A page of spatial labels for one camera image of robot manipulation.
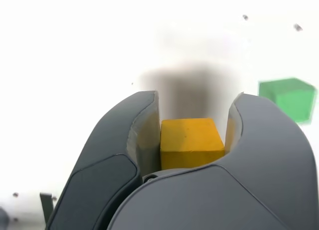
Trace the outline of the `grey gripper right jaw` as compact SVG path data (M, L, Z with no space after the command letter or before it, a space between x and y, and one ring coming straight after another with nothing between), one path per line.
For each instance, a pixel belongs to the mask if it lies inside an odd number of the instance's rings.
M155 178L113 216L111 230L313 230L316 162L300 127L267 98L240 94L221 159Z

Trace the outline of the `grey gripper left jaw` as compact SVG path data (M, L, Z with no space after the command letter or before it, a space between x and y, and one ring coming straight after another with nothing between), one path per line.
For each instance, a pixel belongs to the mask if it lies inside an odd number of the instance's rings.
M137 92L96 124L46 225L105 230L124 199L160 170L159 96Z

